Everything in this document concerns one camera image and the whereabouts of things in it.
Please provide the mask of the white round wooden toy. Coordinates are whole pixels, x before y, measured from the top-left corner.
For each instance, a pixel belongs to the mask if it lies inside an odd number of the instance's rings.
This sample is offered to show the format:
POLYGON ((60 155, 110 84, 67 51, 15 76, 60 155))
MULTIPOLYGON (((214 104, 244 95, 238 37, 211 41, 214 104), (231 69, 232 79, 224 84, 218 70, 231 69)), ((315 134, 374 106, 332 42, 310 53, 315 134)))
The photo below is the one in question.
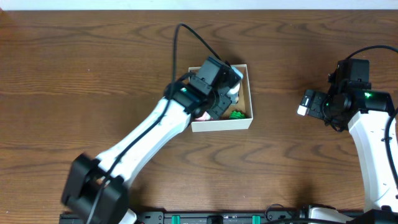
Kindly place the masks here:
POLYGON ((227 96, 230 98, 232 105, 236 105, 239 101, 240 86, 241 84, 238 83, 236 86, 231 88, 229 92, 227 92, 227 96))

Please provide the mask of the pink duck toy with hat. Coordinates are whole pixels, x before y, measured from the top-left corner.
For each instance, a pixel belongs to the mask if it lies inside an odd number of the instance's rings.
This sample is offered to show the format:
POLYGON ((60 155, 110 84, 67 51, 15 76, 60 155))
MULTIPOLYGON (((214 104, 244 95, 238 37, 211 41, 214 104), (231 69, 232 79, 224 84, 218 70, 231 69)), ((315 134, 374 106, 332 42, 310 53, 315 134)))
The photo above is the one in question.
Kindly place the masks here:
POLYGON ((210 121, 210 120, 213 120, 213 118, 207 112, 204 112, 201 117, 195 118, 195 122, 210 121))

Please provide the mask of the green round toy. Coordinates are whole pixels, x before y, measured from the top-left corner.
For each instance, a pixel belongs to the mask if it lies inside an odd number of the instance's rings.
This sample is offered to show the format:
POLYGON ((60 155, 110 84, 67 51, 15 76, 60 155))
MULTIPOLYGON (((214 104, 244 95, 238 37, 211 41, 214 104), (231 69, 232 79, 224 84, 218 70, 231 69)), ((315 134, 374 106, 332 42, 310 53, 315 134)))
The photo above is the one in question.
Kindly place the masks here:
POLYGON ((232 111, 229 119, 246 119, 246 115, 241 111, 232 111))

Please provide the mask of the white cardboard box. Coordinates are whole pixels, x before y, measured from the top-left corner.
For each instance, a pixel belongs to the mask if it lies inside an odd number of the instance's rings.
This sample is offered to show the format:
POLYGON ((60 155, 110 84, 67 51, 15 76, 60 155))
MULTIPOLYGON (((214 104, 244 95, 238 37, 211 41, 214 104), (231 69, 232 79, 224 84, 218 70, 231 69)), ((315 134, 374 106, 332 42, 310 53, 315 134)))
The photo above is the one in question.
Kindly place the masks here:
POLYGON ((248 66, 246 64, 233 65, 243 74, 243 80, 239 89, 239 101, 236 105, 231 105, 219 120, 193 121, 191 123, 194 133, 208 131, 229 131, 248 129, 253 121, 251 89, 249 84, 248 66), (233 111, 239 111, 245 118, 229 119, 233 111))

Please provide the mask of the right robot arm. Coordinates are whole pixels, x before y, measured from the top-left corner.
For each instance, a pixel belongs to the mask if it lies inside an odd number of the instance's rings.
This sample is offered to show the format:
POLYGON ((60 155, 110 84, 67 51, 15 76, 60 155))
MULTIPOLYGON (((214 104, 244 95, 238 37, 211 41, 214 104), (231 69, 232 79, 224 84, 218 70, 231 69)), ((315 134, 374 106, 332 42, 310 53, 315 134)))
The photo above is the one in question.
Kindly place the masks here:
POLYGON ((307 223, 397 223, 397 136, 389 93, 373 91, 369 61, 340 60, 329 74, 329 90, 306 90, 297 113, 322 120, 341 133, 348 131, 358 153, 365 208, 350 217, 334 208, 311 205, 301 215, 307 223))

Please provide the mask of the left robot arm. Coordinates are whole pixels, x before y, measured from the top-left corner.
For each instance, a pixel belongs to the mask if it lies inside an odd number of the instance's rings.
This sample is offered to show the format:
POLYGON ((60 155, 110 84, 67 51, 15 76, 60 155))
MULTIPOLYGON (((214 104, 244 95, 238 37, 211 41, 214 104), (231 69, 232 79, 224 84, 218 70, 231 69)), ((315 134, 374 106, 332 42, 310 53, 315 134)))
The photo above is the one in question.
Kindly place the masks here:
POLYGON ((190 123, 208 113, 220 118, 239 91, 243 74, 208 57, 197 72, 173 78, 151 114, 123 140, 94 159, 79 155, 61 202, 84 223, 135 223, 129 189, 142 168, 190 123))

